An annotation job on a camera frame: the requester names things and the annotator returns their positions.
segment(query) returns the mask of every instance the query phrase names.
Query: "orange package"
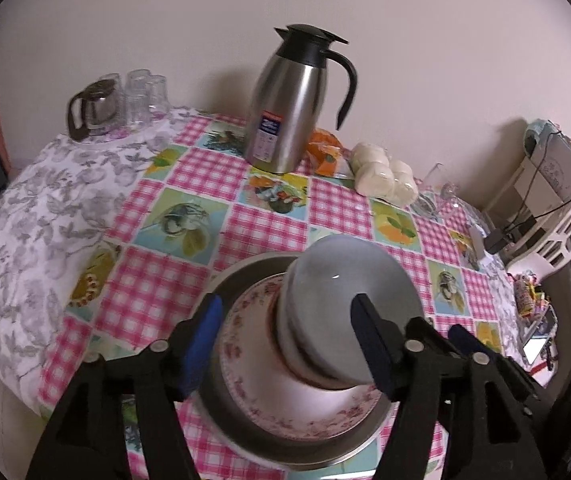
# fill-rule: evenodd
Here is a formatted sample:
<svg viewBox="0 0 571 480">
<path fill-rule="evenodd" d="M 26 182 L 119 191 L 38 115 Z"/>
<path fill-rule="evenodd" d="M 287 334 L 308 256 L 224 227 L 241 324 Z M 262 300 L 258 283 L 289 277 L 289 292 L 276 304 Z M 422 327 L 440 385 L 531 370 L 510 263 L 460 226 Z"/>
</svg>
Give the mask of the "orange package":
<svg viewBox="0 0 571 480">
<path fill-rule="evenodd" d="M 315 129 L 307 150 L 315 174 L 354 179 L 348 163 L 350 150 L 345 149 L 339 139 L 328 130 Z"/>
</svg>

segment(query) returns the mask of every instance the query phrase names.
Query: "thermos label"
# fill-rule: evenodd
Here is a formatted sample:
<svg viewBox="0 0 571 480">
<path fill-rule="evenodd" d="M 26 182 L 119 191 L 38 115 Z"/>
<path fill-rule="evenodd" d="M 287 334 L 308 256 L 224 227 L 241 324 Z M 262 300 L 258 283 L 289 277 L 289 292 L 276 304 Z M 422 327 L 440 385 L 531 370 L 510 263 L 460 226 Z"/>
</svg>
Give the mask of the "thermos label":
<svg viewBox="0 0 571 480">
<path fill-rule="evenodd" d="M 252 155 L 264 162 L 270 162 L 275 154 L 277 137 L 281 128 L 283 117 L 263 110 L 259 129 L 254 140 L 254 152 Z"/>
</svg>

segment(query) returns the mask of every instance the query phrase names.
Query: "teapot handle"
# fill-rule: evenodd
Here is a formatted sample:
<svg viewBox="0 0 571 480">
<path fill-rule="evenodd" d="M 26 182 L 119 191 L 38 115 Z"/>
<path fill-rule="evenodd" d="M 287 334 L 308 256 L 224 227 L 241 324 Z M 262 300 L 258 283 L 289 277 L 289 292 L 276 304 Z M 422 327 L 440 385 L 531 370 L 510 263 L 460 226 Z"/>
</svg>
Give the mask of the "teapot handle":
<svg viewBox="0 0 571 480">
<path fill-rule="evenodd" d="M 74 124 L 74 116 L 72 114 L 72 105 L 78 99 L 82 100 L 80 108 L 82 124 L 79 128 L 77 128 L 76 125 Z M 70 135 L 70 138 L 72 140 L 76 141 L 83 140 L 90 134 L 90 130 L 88 129 L 88 123 L 86 123 L 85 104 L 86 100 L 83 97 L 83 91 L 75 95 L 72 99 L 70 99 L 70 102 L 68 103 L 68 134 Z"/>
<path fill-rule="evenodd" d="M 352 106 L 352 100 L 355 98 L 355 92 L 357 92 L 357 69 L 355 69 L 355 66 L 347 57 L 341 56 L 341 54 L 334 50 L 324 50 L 323 55 L 327 59 L 331 59 L 345 68 L 347 76 L 350 79 L 350 86 L 347 89 L 347 94 L 345 95 L 345 99 L 341 108 L 339 108 L 339 113 L 337 115 L 337 129 L 340 129 L 348 110 L 350 110 L 350 107 Z"/>
</svg>

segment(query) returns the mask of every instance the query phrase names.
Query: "floral plate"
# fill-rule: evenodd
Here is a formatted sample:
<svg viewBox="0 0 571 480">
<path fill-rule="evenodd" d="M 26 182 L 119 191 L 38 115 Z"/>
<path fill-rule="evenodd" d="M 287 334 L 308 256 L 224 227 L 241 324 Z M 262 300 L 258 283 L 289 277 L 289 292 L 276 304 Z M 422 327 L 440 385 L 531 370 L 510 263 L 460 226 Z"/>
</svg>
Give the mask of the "floral plate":
<svg viewBox="0 0 571 480">
<path fill-rule="evenodd" d="M 270 310 L 283 274 L 250 287 L 234 303 L 220 333 L 219 354 L 234 402 L 259 428 L 291 440 L 319 441 L 354 428 L 374 408 L 374 386 L 322 390 L 297 380 L 277 354 Z"/>
</svg>

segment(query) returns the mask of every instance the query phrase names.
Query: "pink checkered tablecloth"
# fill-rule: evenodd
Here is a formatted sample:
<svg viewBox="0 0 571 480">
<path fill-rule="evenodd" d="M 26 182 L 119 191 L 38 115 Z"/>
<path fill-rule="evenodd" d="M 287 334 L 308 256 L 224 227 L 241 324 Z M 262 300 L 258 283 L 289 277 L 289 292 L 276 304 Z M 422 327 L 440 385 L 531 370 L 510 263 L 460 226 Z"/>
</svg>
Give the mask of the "pink checkered tablecloth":
<svg viewBox="0 0 571 480">
<path fill-rule="evenodd" d="M 56 405 L 87 349 L 106 358 L 131 355 L 168 336 L 216 273 L 255 254 L 302 251 L 332 233 L 372 240 L 392 254 L 439 332 L 460 323 L 501 350 L 499 317 L 488 276 L 471 251 L 463 208 L 446 222 L 422 218 L 362 197 L 350 182 L 313 176 L 307 159 L 284 176 L 256 170 L 221 134 L 239 132 L 243 124 L 221 114 L 197 116 L 131 192 L 76 290 L 86 281 L 98 282 L 97 289 L 82 307 L 67 306 L 48 353 L 38 390 L 45 409 Z M 459 301 L 441 294 L 444 276 L 454 279 Z M 178 414 L 202 477 L 284 478 L 222 444 L 190 402 L 178 406 Z M 395 410 L 379 436 L 381 447 L 394 416 Z M 441 460 L 444 451 L 437 425 L 431 459 Z M 128 457 L 133 472 L 146 477 L 136 443 Z"/>
</svg>

